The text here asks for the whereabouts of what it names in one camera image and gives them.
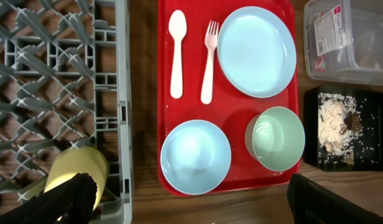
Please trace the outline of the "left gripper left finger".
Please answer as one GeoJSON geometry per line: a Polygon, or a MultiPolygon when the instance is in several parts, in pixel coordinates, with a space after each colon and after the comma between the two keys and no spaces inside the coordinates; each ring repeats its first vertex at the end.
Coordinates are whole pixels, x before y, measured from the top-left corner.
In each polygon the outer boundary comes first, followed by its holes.
{"type": "Polygon", "coordinates": [[[97,184],[87,173],[70,180],[0,216],[0,224],[90,222],[97,184]]]}

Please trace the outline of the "yellow plastic cup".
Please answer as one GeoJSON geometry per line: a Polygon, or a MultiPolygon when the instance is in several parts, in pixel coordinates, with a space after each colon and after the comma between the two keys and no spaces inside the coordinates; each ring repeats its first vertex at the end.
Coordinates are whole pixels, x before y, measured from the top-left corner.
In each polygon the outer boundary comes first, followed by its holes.
{"type": "Polygon", "coordinates": [[[104,155],[94,147],[68,148],[54,160],[44,193],[70,180],[77,173],[87,173],[97,184],[97,192],[93,210],[101,200],[109,174],[109,165],[104,155]]]}

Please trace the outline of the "leftover rice food waste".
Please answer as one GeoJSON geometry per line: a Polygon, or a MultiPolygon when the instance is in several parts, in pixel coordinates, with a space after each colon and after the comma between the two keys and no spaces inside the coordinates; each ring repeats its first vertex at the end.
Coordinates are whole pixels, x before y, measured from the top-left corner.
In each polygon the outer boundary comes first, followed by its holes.
{"type": "Polygon", "coordinates": [[[318,95],[318,163],[379,162],[379,114],[366,97],[318,95]]]}

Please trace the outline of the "clear plastic bin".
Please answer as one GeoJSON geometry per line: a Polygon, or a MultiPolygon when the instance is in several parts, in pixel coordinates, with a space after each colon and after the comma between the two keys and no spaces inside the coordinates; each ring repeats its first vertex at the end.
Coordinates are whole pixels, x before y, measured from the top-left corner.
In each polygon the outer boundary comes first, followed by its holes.
{"type": "Polygon", "coordinates": [[[383,85],[383,0],[310,0],[303,14],[307,75],[314,80],[383,85]],[[324,72],[317,59],[314,21],[323,11],[324,72]]]}

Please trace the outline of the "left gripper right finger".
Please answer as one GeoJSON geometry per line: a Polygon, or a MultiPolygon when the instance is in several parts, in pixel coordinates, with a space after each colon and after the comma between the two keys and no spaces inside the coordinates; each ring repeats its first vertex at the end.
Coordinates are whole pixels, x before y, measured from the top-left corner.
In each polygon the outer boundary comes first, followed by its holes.
{"type": "Polygon", "coordinates": [[[301,174],[293,174],[287,199],[295,224],[383,224],[383,217],[340,197],[301,174]]]}

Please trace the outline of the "grey dishwasher rack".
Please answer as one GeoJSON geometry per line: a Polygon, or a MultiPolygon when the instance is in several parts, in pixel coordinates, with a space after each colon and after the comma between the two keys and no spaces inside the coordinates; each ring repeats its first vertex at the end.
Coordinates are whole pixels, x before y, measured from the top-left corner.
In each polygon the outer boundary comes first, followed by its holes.
{"type": "Polygon", "coordinates": [[[0,0],[0,215],[42,195],[55,158],[97,148],[93,223],[130,223],[129,3],[0,0]]]}

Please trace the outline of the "green bowl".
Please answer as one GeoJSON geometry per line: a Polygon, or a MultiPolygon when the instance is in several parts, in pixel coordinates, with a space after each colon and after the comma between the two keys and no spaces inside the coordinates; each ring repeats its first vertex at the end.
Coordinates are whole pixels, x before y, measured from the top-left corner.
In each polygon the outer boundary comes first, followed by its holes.
{"type": "Polygon", "coordinates": [[[283,172],[302,157],[305,131],[300,118],[290,109],[276,106],[248,122],[244,134],[248,153],[266,169],[283,172]]]}

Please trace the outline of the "black waste tray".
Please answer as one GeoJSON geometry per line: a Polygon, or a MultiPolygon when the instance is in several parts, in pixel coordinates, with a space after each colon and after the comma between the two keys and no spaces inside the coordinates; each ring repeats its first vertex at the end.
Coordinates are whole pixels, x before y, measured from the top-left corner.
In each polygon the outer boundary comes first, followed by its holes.
{"type": "Polygon", "coordinates": [[[324,85],[304,94],[303,159],[323,171],[383,171],[383,93],[324,85]]]}

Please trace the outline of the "pink plastic fork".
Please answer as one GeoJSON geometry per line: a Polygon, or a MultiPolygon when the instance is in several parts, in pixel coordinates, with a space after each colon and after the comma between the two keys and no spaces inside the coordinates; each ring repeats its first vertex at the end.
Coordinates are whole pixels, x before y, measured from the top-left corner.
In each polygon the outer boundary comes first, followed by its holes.
{"type": "Polygon", "coordinates": [[[201,88],[201,102],[205,105],[211,103],[213,98],[213,68],[215,50],[218,44],[219,22],[210,21],[205,35],[205,45],[207,48],[206,67],[201,88]]]}

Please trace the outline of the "small light blue saucer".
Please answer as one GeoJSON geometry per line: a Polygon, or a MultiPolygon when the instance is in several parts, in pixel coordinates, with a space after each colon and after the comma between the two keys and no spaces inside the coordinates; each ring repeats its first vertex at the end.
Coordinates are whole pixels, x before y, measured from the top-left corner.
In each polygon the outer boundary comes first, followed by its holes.
{"type": "Polygon", "coordinates": [[[215,124],[193,119],[176,126],[165,138],[160,168],[167,183],[185,195],[217,188],[231,166],[231,146],[215,124]]]}

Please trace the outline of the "large light blue plate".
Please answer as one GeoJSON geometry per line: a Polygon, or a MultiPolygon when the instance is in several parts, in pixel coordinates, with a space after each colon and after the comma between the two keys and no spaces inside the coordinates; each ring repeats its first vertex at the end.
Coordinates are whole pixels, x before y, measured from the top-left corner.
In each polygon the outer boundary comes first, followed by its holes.
{"type": "Polygon", "coordinates": [[[285,90],[297,64],[288,27],[273,12],[257,6],[236,9],[224,20],[217,54],[227,80],[254,98],[285,90]]]}

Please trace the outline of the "white plastic spoon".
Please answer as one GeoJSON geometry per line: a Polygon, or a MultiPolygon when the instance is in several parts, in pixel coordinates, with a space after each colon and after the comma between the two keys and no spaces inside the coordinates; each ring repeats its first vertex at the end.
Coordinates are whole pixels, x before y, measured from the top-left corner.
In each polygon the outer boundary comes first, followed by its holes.
{"type": "Polygon", "coordinates": [[[168,30],[174,40],[170,94],[179,99],[183,95],[182,40],[187,33],[187,22],[181,10],[175,10],[170,16],[168,30]]]}

